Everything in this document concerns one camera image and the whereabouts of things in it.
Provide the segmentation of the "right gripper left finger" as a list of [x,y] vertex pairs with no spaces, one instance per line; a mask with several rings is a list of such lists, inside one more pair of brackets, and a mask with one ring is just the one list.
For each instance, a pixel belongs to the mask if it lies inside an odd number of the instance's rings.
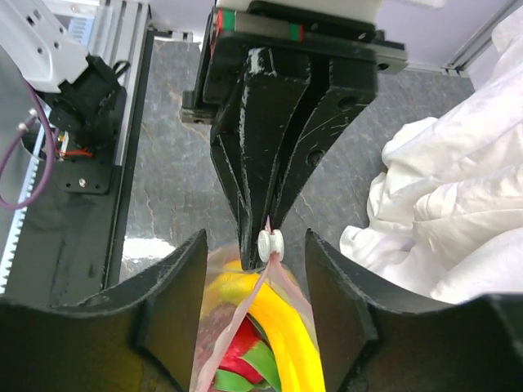
[[4,391],[187,391],[207,235],[77,305],[1,299]]

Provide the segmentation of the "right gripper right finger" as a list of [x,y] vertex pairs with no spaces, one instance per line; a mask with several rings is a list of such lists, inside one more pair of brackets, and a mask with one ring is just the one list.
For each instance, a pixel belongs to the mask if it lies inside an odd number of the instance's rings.
[[350,261],[313,231],[305,265],[327,390],[521,390],[521,296],[435,301]]

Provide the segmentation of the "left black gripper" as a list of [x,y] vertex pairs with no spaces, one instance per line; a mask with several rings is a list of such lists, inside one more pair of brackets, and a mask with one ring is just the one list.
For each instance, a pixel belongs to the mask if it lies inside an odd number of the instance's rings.
[[[381,5],[217,1],[208,13],[181,119],[210,123],[220,109],[211,157],[236,220],[243,269],[258,267],[257,238],[269,214],[280,227],[323,156],[376,98],[376,67],[389,74],[406,67],[405,45],[375,25]],[[329,59],[314,60],[310,74],[309,57]]]

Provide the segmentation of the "clear pink zip top bag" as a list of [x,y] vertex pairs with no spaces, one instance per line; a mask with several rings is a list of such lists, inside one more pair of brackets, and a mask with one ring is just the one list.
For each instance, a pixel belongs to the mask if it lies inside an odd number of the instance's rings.
[[208,256],[190,390],[324,391],[311,304],[270,222],[255,253],[261,265],[252,270],[237,246]]

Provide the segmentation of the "yellow banana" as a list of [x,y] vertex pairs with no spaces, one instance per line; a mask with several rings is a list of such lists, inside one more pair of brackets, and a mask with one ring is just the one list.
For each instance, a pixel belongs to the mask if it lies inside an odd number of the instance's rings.
[[205,289],[201,315],[206,317],[222,304],[235,305],[236,309],[199,374],[198,391],[212,388],[216,370],[247,316],[275,355],[281,391],[325,389],[311,305],[279,262],[270,262],[263,271],[252,273],[243,271],[238,260],[227,263]]

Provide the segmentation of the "pink dragon fruit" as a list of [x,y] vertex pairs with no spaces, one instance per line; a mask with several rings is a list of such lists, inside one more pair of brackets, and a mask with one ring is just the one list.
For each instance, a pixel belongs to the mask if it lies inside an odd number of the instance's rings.
[[281,391],[275,355],[266,337],[245,317],[212,381],[214,391]]

